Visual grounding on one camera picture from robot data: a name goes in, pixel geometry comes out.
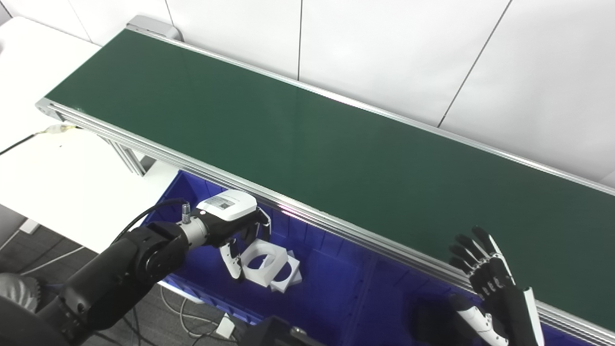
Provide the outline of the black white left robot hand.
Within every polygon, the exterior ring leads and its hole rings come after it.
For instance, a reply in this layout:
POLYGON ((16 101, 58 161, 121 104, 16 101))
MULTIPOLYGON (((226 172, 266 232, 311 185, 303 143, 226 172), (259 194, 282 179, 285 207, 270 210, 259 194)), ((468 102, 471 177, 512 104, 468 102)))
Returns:
POLYGON ((257 205, 255 197, 240 190, 226 190, 202 200, 190 215, 202 225, 200 244, 219 249, 231 278, 243 281, 245 275, 235 235, 240 235, 246 245, 257 238, 264 241, 271 238, 271 218, 257 205))

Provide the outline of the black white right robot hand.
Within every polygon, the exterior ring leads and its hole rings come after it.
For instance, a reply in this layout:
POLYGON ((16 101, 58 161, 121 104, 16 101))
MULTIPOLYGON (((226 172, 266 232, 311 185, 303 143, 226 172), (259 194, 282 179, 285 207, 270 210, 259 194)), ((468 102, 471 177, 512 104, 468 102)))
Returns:
POLYGON ((460 320, 459 330, 478 337, 484 346, 544 346, 545 338, 531 287, 517 285, 509 264, 490 233, 472 228, 474 238, 455 236, 449 264, 468 278, 482 305, 452 294, 449 302, 460 320))

